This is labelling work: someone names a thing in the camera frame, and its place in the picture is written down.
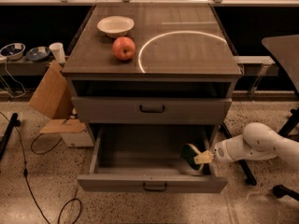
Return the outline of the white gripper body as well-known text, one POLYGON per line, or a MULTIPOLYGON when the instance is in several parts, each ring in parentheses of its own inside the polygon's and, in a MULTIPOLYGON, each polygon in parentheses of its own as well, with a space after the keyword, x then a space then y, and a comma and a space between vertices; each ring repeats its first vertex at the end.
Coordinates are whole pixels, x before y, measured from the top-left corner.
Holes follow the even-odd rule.
POLYGON ((212 150, 214 151, 215 159, 222 163, 241 160, 263 161, 276 157, 275 154, 269 151, 257 151, 253 149, 243 139, 242 134, 216 143, 212 150))

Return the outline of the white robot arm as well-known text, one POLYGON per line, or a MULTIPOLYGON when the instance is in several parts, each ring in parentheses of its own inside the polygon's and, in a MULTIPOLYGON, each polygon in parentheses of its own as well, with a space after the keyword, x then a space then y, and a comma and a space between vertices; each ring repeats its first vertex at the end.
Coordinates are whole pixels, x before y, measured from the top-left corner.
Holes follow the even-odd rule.
POLYGON ((252 122, 242 134, 216 143, 211 150, 200 152, 192 147, 195 164, 211 163, 214 160, 230 163, 240 160, 263 161, 275 157, 299 169, 299 143, 277 134, 268 126, 252 122))

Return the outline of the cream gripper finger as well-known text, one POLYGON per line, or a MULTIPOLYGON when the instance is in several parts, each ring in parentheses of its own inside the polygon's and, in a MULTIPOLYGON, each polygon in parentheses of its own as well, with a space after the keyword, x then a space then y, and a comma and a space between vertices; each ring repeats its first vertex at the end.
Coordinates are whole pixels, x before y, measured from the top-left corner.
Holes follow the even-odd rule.
POLYGON ((204 152, 201 152, 199 154, 197 154, 194 158, 194 163, 195 164, 205 164, 205 163, 212 163, 213 160, 214 160, 214 154, 209 151, 209 150, 206 150, 204 152))

